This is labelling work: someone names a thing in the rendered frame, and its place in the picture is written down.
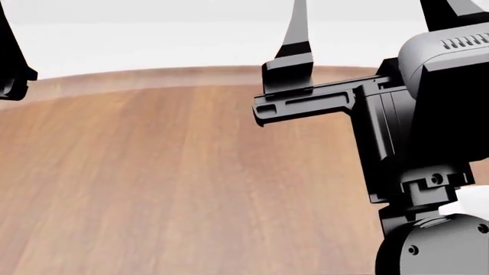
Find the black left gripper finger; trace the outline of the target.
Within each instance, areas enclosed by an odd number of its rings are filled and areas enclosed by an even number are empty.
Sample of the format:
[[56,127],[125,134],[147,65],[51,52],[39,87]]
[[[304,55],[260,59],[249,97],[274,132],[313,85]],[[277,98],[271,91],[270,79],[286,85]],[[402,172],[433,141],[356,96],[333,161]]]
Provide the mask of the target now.
[[0,86],[27,89],[28,82],[36,80],[37,71],[28,66],[0,0]]

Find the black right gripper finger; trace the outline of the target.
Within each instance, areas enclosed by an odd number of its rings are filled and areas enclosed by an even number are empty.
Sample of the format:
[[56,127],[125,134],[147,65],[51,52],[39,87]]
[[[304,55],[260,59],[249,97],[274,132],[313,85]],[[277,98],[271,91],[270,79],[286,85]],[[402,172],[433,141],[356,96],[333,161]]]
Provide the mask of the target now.
[[489,8],[476,0],[419,0],[428,31],[489,22]]
[[276,56],[261,66],[265,95],[312,86],[313,55],[309,44],[307,0],[294,0],[283,43]]

